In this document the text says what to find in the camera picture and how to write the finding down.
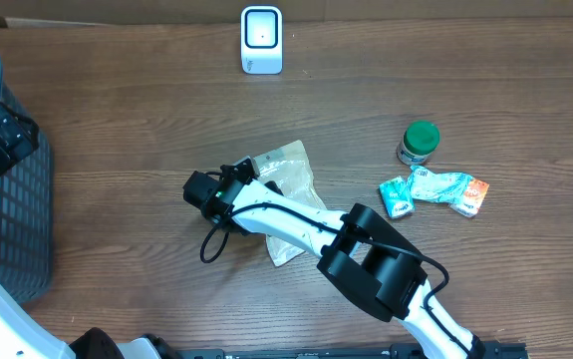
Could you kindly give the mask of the beige nut snack bag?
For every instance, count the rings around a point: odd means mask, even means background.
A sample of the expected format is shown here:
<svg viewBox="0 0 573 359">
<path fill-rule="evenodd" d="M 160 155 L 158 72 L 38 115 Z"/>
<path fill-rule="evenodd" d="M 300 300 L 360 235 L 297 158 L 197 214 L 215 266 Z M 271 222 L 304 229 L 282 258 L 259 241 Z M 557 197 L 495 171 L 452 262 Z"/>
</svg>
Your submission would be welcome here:
<svg viewBox="0 0 573 359">
<path fill-rule="evenodd" d="M 259 169 L 258 179 L 262 183 L 274 181 L 284 196 L 310 206 L 326 208 L 314 189 L 314 175 L 300 140 L 258 155 L 254 160 Z M 303 249 L 275 236 L 267 235 L 265 242 L 276 267 L 304 252 Z"/>
</svg>

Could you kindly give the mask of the small teal tissue pack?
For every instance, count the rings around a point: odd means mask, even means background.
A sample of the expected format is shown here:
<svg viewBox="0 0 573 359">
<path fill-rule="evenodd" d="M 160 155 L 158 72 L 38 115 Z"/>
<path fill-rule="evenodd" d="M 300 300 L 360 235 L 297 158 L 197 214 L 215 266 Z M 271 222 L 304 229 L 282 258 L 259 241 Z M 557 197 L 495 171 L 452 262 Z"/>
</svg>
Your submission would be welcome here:
<svg viewBox="0 0 573 359">
<path fill-rule="evenodd" d="M 403 177 L 382 182 L 379 191 L 391 219 L 401 218 L 415 211 L 410 187 Z"/>
</svg>

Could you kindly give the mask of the teal wet wipes pack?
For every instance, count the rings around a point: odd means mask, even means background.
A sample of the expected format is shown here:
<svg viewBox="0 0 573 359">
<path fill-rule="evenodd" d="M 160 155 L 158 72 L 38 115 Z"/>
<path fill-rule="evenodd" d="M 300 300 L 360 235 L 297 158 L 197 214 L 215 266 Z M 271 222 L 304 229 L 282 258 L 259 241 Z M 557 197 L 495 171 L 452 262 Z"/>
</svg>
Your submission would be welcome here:
<svg viewBox="0 0 573 359">
<path fill-rule="evenodd" d="M 408 177 L 413 199 L 456 204 L 461 203 L 468 184 L 473 180 L 465 173 L 435 174 L 423 166 L 411 166 Z"/>
</svg>

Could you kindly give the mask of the green cap white bottle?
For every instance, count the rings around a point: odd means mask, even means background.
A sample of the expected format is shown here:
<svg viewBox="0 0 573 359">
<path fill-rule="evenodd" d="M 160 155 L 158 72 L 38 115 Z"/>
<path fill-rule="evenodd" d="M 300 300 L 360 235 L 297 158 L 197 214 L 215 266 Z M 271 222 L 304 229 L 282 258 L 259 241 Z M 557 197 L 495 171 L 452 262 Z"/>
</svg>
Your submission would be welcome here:
<svg viewBox="0 0 573 359">
<path fill-rule="evenodd" d="M 425 163 L 436 150 L 440 133 L 436 124 L 428 121 L 411 123 L 397 146 L 398 159 L 408 165 Z"/>
</svg>

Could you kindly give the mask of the orange snack packet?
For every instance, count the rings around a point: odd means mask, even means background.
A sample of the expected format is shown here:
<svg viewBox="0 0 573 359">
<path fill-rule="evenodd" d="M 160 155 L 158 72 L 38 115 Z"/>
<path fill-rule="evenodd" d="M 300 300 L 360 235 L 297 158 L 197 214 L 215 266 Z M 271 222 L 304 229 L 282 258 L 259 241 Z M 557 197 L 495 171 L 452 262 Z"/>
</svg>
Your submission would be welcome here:
<svg viewBox="0 0 573 359">
<path fill-rule="evenodd" d="M 472 179 L 463 192 L 459 203 L 452 203 L 449 207 L 466 217 L 475 217 L 482 206 L 488 189 L 488 183 L 479 179 Z"/>
</svg>

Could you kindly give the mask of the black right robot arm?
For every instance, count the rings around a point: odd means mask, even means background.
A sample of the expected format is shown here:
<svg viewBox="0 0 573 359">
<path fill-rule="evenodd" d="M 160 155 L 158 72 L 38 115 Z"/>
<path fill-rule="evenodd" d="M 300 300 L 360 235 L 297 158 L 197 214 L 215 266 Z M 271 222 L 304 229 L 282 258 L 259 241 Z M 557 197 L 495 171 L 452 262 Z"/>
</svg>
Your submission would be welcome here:
<svg viewBox="0 0 573 359">
<path fill-rule="evenodd" d="M 263 183 L 249 161 L 217 172 L 194 172 L 183 198 L 214 231 L 265 234 L 314 255 L 317 268 L 342 295 L 372 317 L 397 319 L 428 358 L 481 358 L 484 343 L 438 302 L 446 284 L 431 285 L 426 264 L 443 271 L 371 208 L 350 211 L 303 204 Z"/>
</svg>

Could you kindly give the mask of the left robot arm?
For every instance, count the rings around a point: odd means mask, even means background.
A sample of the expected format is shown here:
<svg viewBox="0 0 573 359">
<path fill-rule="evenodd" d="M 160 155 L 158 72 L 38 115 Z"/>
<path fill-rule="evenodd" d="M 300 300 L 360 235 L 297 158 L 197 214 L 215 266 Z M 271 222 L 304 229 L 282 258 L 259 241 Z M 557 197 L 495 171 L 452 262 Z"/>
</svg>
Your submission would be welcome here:
<svg viewBox="0 0 573 359">
<path fill-rule="evenodd" d="M 0 101 L 0 177 L 39 147 L 39 128 Z M 94 327 L 68 344 L 34 321 L 0 284 L 0 358 L 161 359 L 179 355 L 161 338 L 115 342 Z"/>
</svg>

